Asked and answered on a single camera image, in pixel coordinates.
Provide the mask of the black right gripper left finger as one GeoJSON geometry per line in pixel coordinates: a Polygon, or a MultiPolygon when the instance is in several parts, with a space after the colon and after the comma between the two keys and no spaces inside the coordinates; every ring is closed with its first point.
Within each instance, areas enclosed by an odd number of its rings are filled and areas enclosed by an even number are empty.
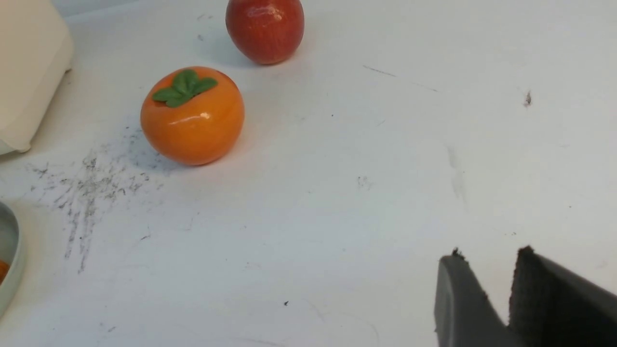
{"type": "Polygon", "coordinates": [[[439,259],[434,320],[440,347],[519,345],[457,248],[439,259]]]}

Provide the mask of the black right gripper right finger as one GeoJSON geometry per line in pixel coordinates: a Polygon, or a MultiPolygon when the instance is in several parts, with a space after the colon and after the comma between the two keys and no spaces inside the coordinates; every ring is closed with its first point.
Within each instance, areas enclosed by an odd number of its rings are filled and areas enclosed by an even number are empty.
{"type": "Polygon", "coordinates": [[[526,246],[516,258],[509,330],[527,347],[614,347],[617,297],[526,246]]]}

